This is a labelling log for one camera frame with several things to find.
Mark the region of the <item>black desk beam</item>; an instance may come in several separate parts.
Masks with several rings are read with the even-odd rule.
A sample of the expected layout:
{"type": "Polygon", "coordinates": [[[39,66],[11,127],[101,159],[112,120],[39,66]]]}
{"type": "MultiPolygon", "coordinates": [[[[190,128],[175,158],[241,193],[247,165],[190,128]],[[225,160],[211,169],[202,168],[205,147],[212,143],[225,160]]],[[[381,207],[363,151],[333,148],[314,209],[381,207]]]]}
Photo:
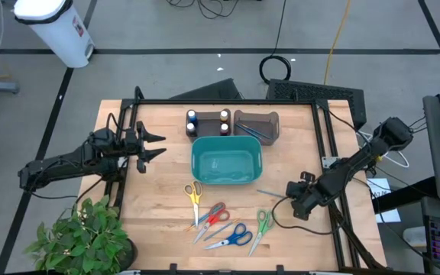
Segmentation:
{"type": "Polygon", "coordinates": [[[380,214],[400,206],[419,202],[423,197],[438,197],[434,176],[372,199],[374,213],[380,214]]]}

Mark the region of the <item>white trash can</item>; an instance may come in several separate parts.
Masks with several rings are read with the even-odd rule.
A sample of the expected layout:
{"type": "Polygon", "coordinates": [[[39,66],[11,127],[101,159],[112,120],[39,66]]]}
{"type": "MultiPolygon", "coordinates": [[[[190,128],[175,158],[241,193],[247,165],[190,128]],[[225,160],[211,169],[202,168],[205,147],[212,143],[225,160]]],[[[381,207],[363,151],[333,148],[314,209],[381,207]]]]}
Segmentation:
{"type": "Polygon", "coordinates": [[[73,0],[17,0],[15,20],[28,26],[69,68],[89,64],[95,43],[73,0]]]}

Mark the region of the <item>yellow-handled scissors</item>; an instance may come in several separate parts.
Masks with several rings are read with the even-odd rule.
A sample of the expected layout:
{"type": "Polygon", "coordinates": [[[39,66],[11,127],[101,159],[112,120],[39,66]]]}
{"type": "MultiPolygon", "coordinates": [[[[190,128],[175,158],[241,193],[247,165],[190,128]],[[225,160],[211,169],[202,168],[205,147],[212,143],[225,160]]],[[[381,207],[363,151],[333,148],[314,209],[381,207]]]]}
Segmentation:
{"type": "Polygon", "coordinates": [[[199,224],[199,200],[202,195],[202,185],[195,180],[190,184],[186,184],[183,191],[191,200],[195,219],[194,225],[197,227],[199,224]]]}

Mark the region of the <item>white computer mouse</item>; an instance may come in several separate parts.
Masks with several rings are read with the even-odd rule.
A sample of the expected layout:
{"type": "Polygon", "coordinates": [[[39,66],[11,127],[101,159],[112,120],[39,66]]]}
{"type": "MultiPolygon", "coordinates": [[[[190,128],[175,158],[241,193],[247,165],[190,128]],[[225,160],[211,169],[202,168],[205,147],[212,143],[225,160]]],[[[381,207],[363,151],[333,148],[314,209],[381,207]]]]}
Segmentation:
{"type": "Polygon", "coordinates": [[[425,248],[427,245],[425,227],[407,228],[403,231],[403,239],[414,248],[425,248]]]}

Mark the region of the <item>green leafy plant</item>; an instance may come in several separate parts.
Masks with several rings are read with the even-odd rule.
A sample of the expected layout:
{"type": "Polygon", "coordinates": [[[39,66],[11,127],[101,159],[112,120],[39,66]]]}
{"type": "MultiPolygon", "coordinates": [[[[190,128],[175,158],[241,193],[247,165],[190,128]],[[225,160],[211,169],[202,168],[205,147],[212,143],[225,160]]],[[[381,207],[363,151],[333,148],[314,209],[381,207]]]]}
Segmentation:
{"type": "Polygon", "coordinates": [[[108,203],[108,195],[98,202],[88,198],[51,227],[40,224],[37,240],[24,249],[34,268],[63,275],[120,273],[118,252],[129,237],[118,218],[119,210],[108,203]]]}

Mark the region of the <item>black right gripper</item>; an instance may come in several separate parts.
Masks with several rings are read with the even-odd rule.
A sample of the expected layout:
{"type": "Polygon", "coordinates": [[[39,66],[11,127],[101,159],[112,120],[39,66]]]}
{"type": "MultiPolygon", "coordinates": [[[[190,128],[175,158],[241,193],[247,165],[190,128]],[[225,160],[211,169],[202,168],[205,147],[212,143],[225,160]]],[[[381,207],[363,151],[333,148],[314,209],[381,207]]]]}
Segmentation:
{"type": "Polygon", "coordinates": [[[307,221],[311,211],[319,204],[320,193],[315,188],[315,175],[301,172],[300,181],[289,181],[286,196],[292,199],[293,216],[307,221]]]}

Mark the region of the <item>blue-handled scissors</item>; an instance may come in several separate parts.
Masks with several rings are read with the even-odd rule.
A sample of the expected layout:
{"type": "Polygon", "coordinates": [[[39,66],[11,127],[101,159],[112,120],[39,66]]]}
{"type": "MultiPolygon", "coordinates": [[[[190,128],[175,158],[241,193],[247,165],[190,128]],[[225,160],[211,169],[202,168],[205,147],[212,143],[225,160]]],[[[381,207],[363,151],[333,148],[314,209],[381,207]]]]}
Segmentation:
{"type": "Polygon", "coordinates": [[[227,245],[243,246],[249,243],[252,238],[253,238],[253,233],[247,230],[246,225],[244,223],[238,223],[235,226],[235,229],[232,232],[232,234],[229,235],[226,239],[214,244],[210,244],[204,247],[204,249],[211,250],[215,248],[224,247],[227,245]]]}

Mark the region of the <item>white paper sheet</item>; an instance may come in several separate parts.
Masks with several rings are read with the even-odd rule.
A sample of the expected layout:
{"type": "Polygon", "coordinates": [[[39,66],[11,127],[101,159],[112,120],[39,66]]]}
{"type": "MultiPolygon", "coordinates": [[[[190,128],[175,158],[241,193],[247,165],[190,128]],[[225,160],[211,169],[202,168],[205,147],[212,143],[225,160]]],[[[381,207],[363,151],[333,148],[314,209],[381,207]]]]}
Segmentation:
{"type": "Polygon", "coordinates": [[[375,215],[377,223],[398,223],[401,222],[400,214],[397,209],[381,212],[375,215]]]}
{"type": "Polygon", "coordinates": [[[371,189],[371,192],[380,197],[392,192],[388,180],[386,178],[372,178],[367,179],[367,184],[371,189]]]}

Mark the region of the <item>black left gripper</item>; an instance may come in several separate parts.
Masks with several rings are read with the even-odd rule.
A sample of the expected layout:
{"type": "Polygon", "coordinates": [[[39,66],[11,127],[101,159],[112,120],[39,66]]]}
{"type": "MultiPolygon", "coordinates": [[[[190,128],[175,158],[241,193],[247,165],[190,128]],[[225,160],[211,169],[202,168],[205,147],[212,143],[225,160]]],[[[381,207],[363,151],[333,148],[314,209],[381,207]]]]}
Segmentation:
{"type": "Polygon", "coordinates": [[[136,129],[128,128],[125,130],[124,146],[128,156],[137,155],[137,170],[140,173],[146,173],[145,163],[149,163],[158,155],[164,153],[167,149],[153,149],[145,150],[144,141],[148,143],[164,141],[166,138],[163,136],[149,133],[145,128],[142,121],[138,121],[136,129]]]}

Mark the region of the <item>green-handled scissors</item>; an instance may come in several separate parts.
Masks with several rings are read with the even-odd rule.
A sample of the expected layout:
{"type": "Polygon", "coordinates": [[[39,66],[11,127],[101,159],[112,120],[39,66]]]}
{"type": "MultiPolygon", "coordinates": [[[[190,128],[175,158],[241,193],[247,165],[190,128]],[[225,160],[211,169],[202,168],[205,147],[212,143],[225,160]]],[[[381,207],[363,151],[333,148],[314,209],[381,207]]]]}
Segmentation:
{"type": "Polygon", "coordinates": [[[257,211],[258,230],[248,256],[250,257],[260,243],[262,237],[274,226],[273,215],[270,210],[259,209],[257,211]]]}

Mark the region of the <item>red-handled scissors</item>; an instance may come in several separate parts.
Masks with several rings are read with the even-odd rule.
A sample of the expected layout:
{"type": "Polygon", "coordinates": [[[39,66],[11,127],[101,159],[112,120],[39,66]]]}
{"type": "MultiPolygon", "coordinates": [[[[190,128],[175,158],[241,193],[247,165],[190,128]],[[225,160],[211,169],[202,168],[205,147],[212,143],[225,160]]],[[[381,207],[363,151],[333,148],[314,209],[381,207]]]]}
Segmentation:
{"type": "Polygon", "coordinates": [[[217,222],[224,222],[229,220],[230,213],[226,209],[226,205],[223,202],[215,204],[209,211],[209,217],[206,219],[205,224],[200,229],[193,244],[196,244],[198,240],[217,222]]]}

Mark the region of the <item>teal plastic bin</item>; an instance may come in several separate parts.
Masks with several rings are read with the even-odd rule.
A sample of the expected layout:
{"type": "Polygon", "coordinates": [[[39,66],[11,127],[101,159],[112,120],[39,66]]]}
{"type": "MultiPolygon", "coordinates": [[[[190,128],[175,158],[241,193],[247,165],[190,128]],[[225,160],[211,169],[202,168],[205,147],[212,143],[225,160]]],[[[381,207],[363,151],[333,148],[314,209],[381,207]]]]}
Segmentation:
{"type": "Polygon", "coordinates": [[[199,137],[190,164],[192,176],[203,184],[248,184],[263,173],[262,146],[251,136],[199,137]]]}

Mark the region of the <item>brown open organizer tray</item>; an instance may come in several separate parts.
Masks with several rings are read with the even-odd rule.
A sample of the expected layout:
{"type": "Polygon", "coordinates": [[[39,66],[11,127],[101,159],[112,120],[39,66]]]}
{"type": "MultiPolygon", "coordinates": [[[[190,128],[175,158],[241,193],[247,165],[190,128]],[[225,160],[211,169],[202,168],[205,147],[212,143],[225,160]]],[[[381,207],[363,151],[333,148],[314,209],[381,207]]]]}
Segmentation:
{"type": "Polygon", "coordinates": [[[271,112],[269,114],[259,114],[259,113],[247,113],[241,110],[237,110],[234,113],[234,135],[236,123],[241,123],[253,128],[269,137],[267,139],[264,137],[262,141],[259,141],[263,146],[270,146],[277,140],[280,136],[280,119],[276,112],[271,112]]]}

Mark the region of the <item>dark gray flat panel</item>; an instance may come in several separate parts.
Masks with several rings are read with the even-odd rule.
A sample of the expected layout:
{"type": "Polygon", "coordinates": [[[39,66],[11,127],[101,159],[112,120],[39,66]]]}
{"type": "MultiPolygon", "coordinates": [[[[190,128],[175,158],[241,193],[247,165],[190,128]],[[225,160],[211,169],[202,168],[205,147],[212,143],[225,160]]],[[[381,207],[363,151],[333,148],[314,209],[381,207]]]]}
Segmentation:
{"type": "Polygon", "coordinates": [[[223,79],[198,89],[184,92],[171,99],[242,99],[232,78],[223,79]]]}

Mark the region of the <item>black plant pot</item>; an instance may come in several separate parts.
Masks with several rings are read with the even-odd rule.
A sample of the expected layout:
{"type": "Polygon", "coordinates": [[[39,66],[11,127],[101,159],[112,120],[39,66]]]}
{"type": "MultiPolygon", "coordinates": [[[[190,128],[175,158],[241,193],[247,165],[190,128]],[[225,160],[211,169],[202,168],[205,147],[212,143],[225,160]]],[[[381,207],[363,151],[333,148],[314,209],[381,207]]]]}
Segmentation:
{"type": "Polygon", "coordinates": [[[128,238],[125,241],[125,248],[118,252],[118,263],[120,271],[125,271],[136,261],[138,249],[134,242],[128,238]]]}

